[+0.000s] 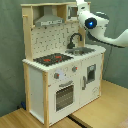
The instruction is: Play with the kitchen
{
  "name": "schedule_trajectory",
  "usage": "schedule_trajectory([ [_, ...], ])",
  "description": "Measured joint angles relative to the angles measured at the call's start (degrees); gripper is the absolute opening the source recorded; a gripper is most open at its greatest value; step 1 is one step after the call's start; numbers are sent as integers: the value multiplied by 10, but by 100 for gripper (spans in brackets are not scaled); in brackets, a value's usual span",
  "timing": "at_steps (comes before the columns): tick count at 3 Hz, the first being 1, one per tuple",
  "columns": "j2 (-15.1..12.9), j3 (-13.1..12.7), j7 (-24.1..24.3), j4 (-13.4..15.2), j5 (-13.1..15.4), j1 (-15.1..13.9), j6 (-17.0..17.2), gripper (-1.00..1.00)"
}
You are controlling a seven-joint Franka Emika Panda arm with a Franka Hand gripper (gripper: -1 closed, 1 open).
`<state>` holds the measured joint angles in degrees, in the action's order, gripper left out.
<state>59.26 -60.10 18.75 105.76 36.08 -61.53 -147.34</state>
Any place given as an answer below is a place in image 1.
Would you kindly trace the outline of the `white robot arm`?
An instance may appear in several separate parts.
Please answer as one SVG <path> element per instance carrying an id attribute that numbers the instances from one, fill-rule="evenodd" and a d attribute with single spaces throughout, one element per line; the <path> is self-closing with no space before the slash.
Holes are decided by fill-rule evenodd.
<path id="1" fill-rule="evenodd" d="M 76 0 L 76 3 L 80 27 L 88 31 L 89 38 L 119 48 L 128 46 L 128 29 L 115 39 L 106 37 L 105 31 L 109 17 L 102 12 L 91 13 L 89 3 L 85 0 Z"/>

